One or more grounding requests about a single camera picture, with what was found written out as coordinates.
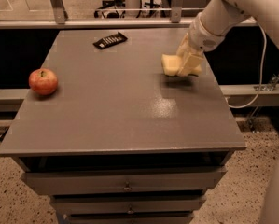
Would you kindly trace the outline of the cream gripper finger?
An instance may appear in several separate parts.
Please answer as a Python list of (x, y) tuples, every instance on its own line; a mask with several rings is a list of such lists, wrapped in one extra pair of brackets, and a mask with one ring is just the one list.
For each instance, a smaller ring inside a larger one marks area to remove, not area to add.
[(202, 72), (202, 62), (203, 56), (189, 54), (182, 60), (177, 75), (179, 77), (186, 77), (188, 75), (198, 76)]

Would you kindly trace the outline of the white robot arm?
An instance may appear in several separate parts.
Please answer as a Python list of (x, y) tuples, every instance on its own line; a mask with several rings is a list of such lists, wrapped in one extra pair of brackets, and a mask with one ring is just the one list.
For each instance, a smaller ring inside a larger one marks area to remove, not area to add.
[(211, 0), (188, 28), (178, 51), (177, 74), (190, 74), (203, 61), (203, 54), (214, 50), (227, 32), (253, 18), (279, 48), (279, 0)]

